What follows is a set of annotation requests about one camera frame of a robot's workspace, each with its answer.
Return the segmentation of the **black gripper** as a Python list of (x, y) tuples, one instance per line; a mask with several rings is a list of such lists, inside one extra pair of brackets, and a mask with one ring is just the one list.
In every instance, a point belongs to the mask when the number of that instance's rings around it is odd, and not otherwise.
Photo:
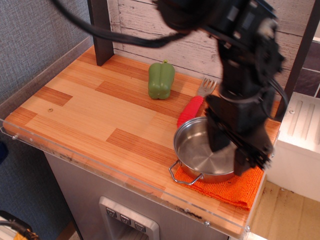
[(236, 176), (251, 168), (264, 169), (270, 162), (273, 146), (265, 122), (271, 116), (274, 96), (274, 89), (267, 86), (248, 98), (224, 89), (219, 96), (205, 98), (210, 149), (217, 152), (230, 142), (236, 145), (233, 164)]

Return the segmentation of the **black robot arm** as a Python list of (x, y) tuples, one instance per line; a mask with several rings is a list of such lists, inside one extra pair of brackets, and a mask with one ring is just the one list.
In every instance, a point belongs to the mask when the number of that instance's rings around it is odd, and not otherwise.
[(263, 0), (158, 0), (164, 22), (181, 34), (203, 30), (217, 39), (222, 64), (218, 96), (207, 96), (209, 144), (217, 152), (235, 144), (233, 171), (264, 168), (273, 150), (265, 130), (283, 56), (273, 8)]

